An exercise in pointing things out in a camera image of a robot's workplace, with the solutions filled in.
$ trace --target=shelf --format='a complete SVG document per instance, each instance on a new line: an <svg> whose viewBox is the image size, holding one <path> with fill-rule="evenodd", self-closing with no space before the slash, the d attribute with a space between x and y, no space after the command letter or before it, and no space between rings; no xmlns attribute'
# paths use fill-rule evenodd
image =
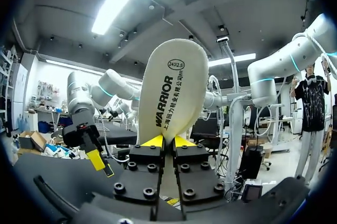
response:
<svg viewBox="0 0 337 224"><path fill-rule="evenodd" d="M7 61L7 63L9 63L10 65L12 64L11 60L8 57L6 57L3 52L0 51L0 54Z"/></svg>
<svg viewBox="0 0 337 224"><path fill-rule="evenodd" d="M6 77L8 77L8 73L6 73L4 70L2 70L2 68L0 68L0 73L5 75Z"/></svg>

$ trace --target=white cable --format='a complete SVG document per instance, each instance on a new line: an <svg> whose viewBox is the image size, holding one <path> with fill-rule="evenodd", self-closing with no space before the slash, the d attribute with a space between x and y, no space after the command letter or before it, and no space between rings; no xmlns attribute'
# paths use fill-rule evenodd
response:
<svg viewBox="0 0 337 224"><path fill-rule="evenodd" d="M217 91L219 92L220 94L220 99L221 99L221 104L222 104L222 95L221 95L221 89L220 89L220 84L219 84L219 81L218 79L212 75L210 76L210 79L209 79L210 82L214 81L215 82L215 86L216 86L216 89ZM219 113L220 113L220 142L219 142L219 147L218 147L218 152L217 152L217 159L216 159L216 162L215 162L215 168L214 168L214 172L216 174L217 172L217 169L219 167L219 164L220 164L220 159L221 159L221 153L222 153L222 141L223 141L223 124L224 124L224 117L223 117L223 111L221 109L222 106L220 106L218 109L219 109Z"/></svg>
<svg viewBox="0 0 337 224"><path fill-rule="evenodd" d="M263 110L264 108L266 108L266 107L267 107L268 110L269 110L269 114L270 114L270 122L269 122L269 125L268 125L266 131L265 131L264 133L262 133L262 134L258 134L258 133L256 132L257 122L259 121L259 116L260 116L262 110ZM256 116L256 120L255 120L255 123L254 123L254 133L256 134L256 136L263 136L263 135L265 135L265 134L269 131L269 128L270 128L271 125L272 125L272 112L271 112L269 106L265 106L265 107L261 108L261 110L258 112L258 114L257 114L257 116Z"/></svg>
<svg viewBox="0 0 337 224"><path fill-rule="evenodd" d="M211 111L209 111L208 109L207 109L207 111L208 111L208 116L207 116L207 118L205 119L204 117L202 117L202 119L204 120L204 121L208 121L209 120L209 118L210 118L210 116L211 116Z"/></svg>

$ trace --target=table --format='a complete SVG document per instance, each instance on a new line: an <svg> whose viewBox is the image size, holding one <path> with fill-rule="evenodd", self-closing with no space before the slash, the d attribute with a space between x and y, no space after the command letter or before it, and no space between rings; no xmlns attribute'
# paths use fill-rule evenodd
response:
<svg viewBox="0 0 337 224"><path fill-rule="evenodd" d="M279 117L279 110L277 109L276 110L276 118L278 118L278 117ZM290 151L287 143L279 144L279 135L280 135L280 130L282 130L282 128L283 128L283 123L284 122L290 122L292 120L293 120L293 117L283 117L281 120L279 120L279 119L271 119L270 120L269 119L269 120L262 120L262 121L260 121L260 123L274 123L273 137L272 137L272 139L270 138L270 129L271 129L271 127L269 128L269 130L267 132L267 138L271 142L271 144L273 145L272 152L278 152L278 151L287 151L287 152L289 152Z"/></svg>
<svg viewBox="0 0 337 224"><path fill-rule="evenodd" d="M60 116L69 116L68 113L64 113L64 112L61 112L61 113L58 113L56 111L53 111L53 110L47 110L47 109L43 109L43 108L35 108L35 107L31 107L30 109L33 109L37 112L43 112L43 113L49 113L52 115L52 120L53 120L53 125L54 125L54 132L57 131L57 125L58 125L58 121L60 120ZM57 114L57 120L56 120L56 123L55 123L55 119L54 119L54 114Z"/></svg>

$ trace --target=black bolt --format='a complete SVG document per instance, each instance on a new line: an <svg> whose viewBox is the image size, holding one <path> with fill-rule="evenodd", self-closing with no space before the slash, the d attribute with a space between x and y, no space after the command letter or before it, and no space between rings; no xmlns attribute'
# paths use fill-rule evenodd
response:
<svg viewBox="0 0 337 224"><path fill-rule="evenodd" d="M114 189L117 194L123 194L125 192L125 187L120 182L114 184Z"/></svg>
<svg viewBox="0 0 337 224"><path fill-rule="evenodd" d="M181 168L182 172L189 172L190 171L190 165L188 165L188 164L180 165L180 168Z"/></svg>
<svg viewBox="0 0 337 224"><path fill-rule="evenodd" d="M191 199L195 196L195 192L192 188L186 189L184 191L184 197L187 199Z"/></svg>
<svg viewBox="0 0 337 224"><path fill-rule="evenodd" d="M284 207L286 205L286 201L285 200L281 200L279 203L280 207Z"/></svg>
<svg viewBox="0 0 337 224"><path fill-rule="evenodd" d="M157 171L157 165L149 164L149 165L147 165L147 169L149 170L149 172L156 172Z"/></svg>
<svg viewBox="0 0 337 224"><path fill-rule="evenodd" d="M218 183L218 184L216 184L216 186L214 186L214 191L215 192L224 192L225 187L223 186L222 183Z"/></svg>
<svg viewBox="0 0 337 224"><path fill-rule="evenodd" d="M118 224L133 224L133 221L130 219L123 218L118 220Z"/></svg>
<svg viewBox="0 0 337 224"><path fill-rule="evenodd" d="M146 199L152 199L156 195L156 192L150 187L150 188L145 188L143 190L143 194Z"/></svg>
<svg viewBox="0 0 337 224"><path fill-rule="evenodd" d="M128 162L127 166L132 171L137 169L137 164L135 162Z"/></svg>
<svg viewBox="0 0 337 224"><path fill-rule="evenodd" d="M201 165L201 169L203 170L208 170L210 168L209 162L202 162L200 165Z"/></svg>

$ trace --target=ceiling beam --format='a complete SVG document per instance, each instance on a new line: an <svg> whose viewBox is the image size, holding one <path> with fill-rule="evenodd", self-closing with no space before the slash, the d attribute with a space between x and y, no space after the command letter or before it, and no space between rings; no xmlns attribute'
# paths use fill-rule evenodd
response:
<svg viewBox="0 0 337 224"><path fill-rule="evenodd" d="M188 22L188 19L190 18L190 22L195 24L195 20L199 17L195 15L217 5L222 5L228 2L237 1L237 0L198 0L195 2L192 2L188 5L185 4L177 4L175 7L173 7L173 12L166 16L165 18L170 21L171 23L175 25L179 25L180 20L185 20ZM153 24L150 24L147 29L145 29L143 32L138 34L133 40L131 40L126 46L124 46L122 49L120 49L116 54L112 56L110 59L111 63L115 63L121 58L123 58L127 53L133 51L134 49L140 47L142 44L146 43L151 37L155 36L157 33L162 32L163 29L168 28L169 24L164 22L163 20L157 21ZM205 40L204 42L207 43L207 40L209 40L209 44L211 45L211 39L213 37L213 34L210 33L211 30L210 27L208 29L208 35L210 37L206 37L207 33L203 34L203 32L199 32L198 35L201 35L202 37L200 40Z"/></svg>

